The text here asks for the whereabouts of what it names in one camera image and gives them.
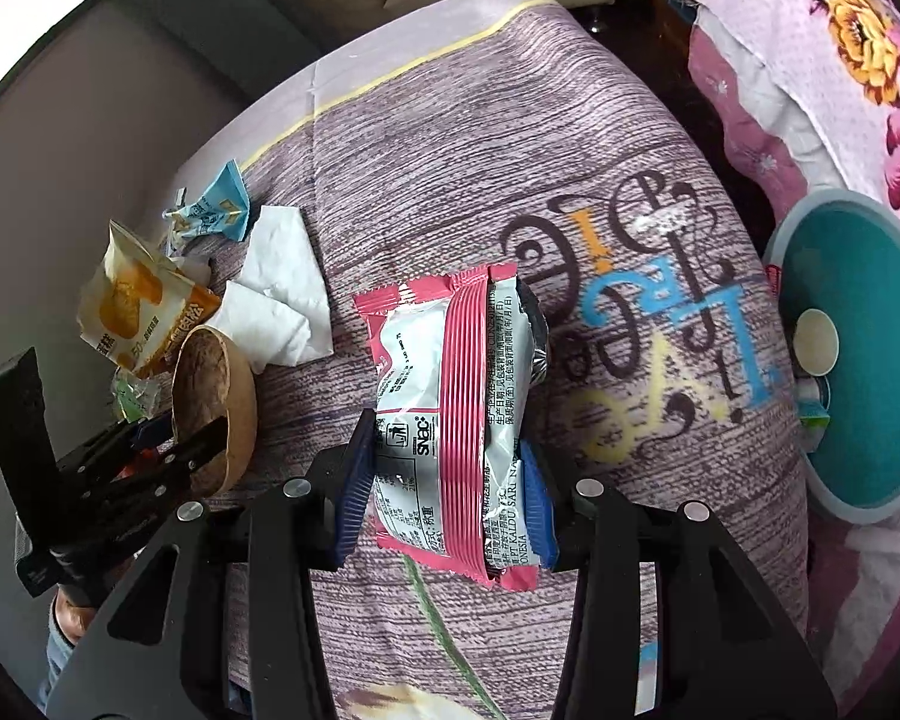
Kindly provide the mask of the left hand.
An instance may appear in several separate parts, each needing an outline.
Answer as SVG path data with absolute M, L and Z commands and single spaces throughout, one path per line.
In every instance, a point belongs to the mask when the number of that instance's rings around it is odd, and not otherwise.
M 80 606 L 63 589 L 56 590 L 56 624 L 69 644 L 76 645 L 87 634 L 96 616 L 97 610 L 92 606 Z

